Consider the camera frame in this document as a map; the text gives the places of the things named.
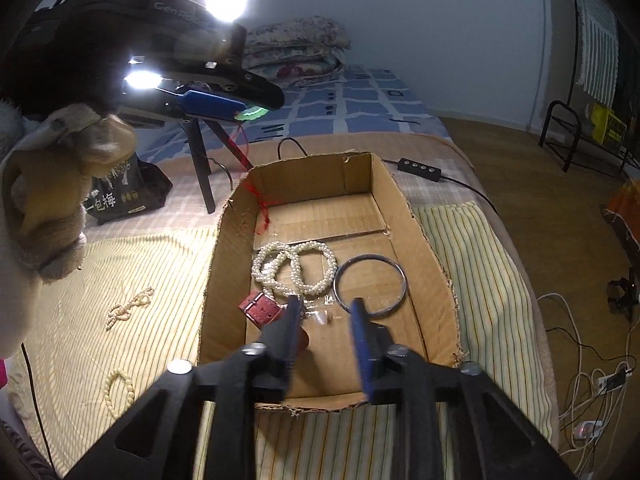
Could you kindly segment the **gloved left hand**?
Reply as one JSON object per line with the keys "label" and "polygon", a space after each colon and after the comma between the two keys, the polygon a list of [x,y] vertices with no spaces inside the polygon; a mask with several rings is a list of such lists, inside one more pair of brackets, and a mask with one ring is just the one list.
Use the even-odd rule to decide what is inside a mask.
{"label": "gloved left hand", "polygon": [[93,179],[134,154],[134,129],[87,104],[56,110],[28,128],[1,104],[1,355],[25,340],[42,286],[62,280],[85,258]]}

